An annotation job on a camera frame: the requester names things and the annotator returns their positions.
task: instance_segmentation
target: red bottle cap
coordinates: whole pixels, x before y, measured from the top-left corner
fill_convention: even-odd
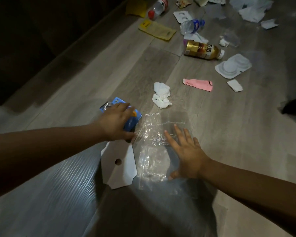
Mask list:
[[[153,10],[148,11],[148,17],[150,20],[152,20],[155,16],[155,12]]]

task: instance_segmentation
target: hand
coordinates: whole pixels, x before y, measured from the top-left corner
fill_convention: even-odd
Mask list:
[[[176,124],[174,129],[181,145],[170,136],[169,132],[164,132],[169,144],[180,159],[179,168],[170,174],[169,180],[175,178],[201,178],[201,170],[211,159],[201,149],[197,138],[192,139],[187,129],[184,129],[185,137]]]
[[[95,122],[103,131],[105,141],[131,140],[136,134],[123,130],[126,121],[132,116],[134,107],[129,103],[117,103],[107,108],[100,118]]]

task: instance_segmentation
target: blue snack packet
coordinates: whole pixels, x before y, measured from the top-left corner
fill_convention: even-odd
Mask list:
[[[118,97],[115,97],[112,102],[108,101],[103,106],[101,106],[100,110],[103,113],[106,110],[106,108],[109,108],[112,105],[115,105],[117,103],[125,103],[125,102],[122,99],[120,99]],[[142,117],[142,114],[137,109],[135,109],[133,111],[133,115],[125,123],[124,130],[125,131],[131,131],[131,129],[138,123],[138,121],[140,120],[141,117]]]

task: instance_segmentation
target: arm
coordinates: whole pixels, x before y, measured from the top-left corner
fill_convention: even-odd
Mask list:
[[[179,145],[166,131],[169,144],[180,159],[169,179],[201,178],[245,206],[296,236],[296,184],[242,170],[210,159],[197,138],[174,126]]]
[[[128,106],[113,105],[89,125],[1,134],[0,196],[99,142],[132,139],[134,133],[123,131],[134,110]]]

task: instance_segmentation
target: hole in cardboard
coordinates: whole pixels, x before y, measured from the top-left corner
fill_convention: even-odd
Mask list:
[[[121,160],[121,159],[116,159],[116,160],[115,160],[115,164],[116,164],[117,166],[119,166],[121,163],[122,163],[122,160]]]

